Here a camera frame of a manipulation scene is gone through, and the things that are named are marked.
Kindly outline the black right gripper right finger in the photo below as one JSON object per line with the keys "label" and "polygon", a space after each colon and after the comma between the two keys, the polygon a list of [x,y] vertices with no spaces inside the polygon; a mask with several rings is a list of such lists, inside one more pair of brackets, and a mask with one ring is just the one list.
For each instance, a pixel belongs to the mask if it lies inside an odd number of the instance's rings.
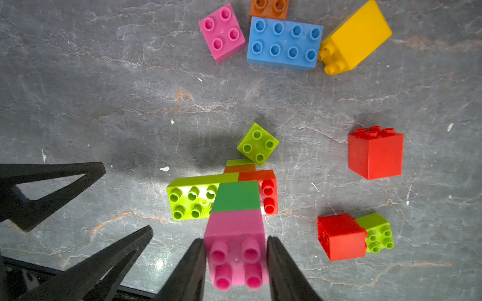
{"label": "black right gripper right finger", "polygon": [[267,239],[267,267],[271,300],[322,301],[278,237]]}

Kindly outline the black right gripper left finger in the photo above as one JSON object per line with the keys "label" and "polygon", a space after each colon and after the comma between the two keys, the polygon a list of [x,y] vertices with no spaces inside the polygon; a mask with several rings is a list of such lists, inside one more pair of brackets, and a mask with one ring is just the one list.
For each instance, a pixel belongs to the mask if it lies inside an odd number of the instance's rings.
{"label": "black right gripper left finger", "polygon": [[197,238],[153,300],[203,300],[206,262],[204,240]]}

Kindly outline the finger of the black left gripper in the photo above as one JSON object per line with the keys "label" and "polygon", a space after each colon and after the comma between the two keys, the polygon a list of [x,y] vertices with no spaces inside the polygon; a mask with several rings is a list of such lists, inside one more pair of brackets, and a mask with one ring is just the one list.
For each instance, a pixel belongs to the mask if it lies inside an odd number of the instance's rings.
{"label": "finger of the black left gripper", "polygon": [[[1,164],[1,221],[10,220],[29,232],[61,207],[91,187],[106,173],[102,162],[72,164]],[[48,191],[48,180],[78,176],[55,191]],[[37,199],[30,199],[18,187],[35,183],[40,189]]]}
{"label": "finger of the black left gripper", "polygon": [[153,229],[145,226],[17,299],[112,300],[152,238]]}

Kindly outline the lime long lego brick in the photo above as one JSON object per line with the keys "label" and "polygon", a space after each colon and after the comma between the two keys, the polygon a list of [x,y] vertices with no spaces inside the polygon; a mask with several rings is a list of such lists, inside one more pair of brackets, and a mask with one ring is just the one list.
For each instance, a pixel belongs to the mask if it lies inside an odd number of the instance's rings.
{"label": "lime long lego brick", "polygon": [[167,186],[173,219],[208,219],[218,187],[238,181],[239,173],[176,178]]}

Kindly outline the dark green lego brick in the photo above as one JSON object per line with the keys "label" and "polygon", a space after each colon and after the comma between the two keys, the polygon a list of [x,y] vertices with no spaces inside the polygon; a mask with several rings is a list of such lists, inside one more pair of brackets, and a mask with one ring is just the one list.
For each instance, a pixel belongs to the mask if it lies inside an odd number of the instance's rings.
{"label": "dark green lego brick", "polygon": [[241,181],[219,185],[211,213],[250,209],[261,209],[257,181]]}

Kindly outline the red small lego brick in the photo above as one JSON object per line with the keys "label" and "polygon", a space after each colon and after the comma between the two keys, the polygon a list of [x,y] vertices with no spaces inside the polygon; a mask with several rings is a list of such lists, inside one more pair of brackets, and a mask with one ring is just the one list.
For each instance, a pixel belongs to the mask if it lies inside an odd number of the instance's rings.
{"label": "red small lego brick", "polygon": [[238,180],[258,182],[262,214],[274,215],[279,213],[277,179],[272,169],[241,172]]}

